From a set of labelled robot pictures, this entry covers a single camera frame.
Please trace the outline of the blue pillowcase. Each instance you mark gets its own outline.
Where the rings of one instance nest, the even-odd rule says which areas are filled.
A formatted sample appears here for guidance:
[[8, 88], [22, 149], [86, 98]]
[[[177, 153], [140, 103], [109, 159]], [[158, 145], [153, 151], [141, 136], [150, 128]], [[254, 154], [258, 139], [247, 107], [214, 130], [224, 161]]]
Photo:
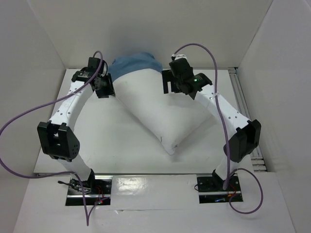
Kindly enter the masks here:
[[142, 69], [153, 69], [161, 73], [163, 66], [151, 53], [140, 52], [117, 57], [107, 71], [111, 75], [112, 81], [115, 81], [125, 74]]

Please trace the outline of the white pillow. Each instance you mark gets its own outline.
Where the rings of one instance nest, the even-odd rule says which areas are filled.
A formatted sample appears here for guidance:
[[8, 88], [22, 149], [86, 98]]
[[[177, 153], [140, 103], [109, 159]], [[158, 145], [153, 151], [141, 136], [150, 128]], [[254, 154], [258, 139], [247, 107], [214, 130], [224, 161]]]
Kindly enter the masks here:
[[173, 155], [179, 144], [211, 113], [182, 93], [163, 93], [161, 73], [141, 69], [120, 76], [113, 82], [117, 99]]

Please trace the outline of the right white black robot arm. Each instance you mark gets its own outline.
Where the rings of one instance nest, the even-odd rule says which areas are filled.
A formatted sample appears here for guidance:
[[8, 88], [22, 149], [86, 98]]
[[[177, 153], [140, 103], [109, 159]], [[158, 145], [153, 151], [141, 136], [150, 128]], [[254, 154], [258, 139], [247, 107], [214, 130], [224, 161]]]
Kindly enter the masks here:
[[205, 74], [194, 74], [185, 55], [174, 55], [169, 66], [168, 70], [162, 71], [164, 94], [174, 92], [188, 95], [225, 124], [225, 158], [212, 173], [213, 187], [224, 190], [229, 185], [232, 172], [259, 145], [261, 124], [242, 115], [216, 92], [213, 82]]

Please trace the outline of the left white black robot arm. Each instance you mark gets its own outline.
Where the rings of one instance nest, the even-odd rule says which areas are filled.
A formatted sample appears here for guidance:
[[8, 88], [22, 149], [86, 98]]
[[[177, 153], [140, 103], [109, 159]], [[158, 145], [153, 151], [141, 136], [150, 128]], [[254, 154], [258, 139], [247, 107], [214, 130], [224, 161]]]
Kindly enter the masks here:
[[69, 186], [86, 194], [96, 188], [95, 174], [79, 154], [81, 145], [74, 134], [74, 126], [94, 93], [98, 98], [115, 94], [111, 75], [107, 72], [95, 74], [94, 69], [86, 67], [75, 72], [68, 92], [70, 97], [62, 101], [47, 122], [40, 122], [37, 127], [43, 153], [57, 160], [67, 171], [72, 171]]

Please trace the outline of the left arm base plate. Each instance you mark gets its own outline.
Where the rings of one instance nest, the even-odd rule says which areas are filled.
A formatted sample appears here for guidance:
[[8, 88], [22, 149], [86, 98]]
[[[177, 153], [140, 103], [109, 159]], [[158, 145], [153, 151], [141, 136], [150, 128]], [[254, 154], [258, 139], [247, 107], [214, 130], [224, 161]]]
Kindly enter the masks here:
[[[70, 179], [67, 183], [68, 191], [66, 197], [66, 206], [83, 206], [82, 189], [78, 181]], [[111, 204], [112, 178], [96, 179], [92, 188], [85, 185], [86, 206], [108, 206]]]

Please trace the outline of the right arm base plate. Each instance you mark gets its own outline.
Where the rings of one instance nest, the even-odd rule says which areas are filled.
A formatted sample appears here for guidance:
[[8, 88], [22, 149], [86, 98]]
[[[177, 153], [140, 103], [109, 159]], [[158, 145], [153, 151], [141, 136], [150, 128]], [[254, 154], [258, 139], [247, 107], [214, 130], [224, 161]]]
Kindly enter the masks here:
[[194, 189], [198, 192], [199, 203], [243, 202], [240, 181], [237, 175], [231, 177], [226, 191], [217, 186], [211, 175], [197, 176]]

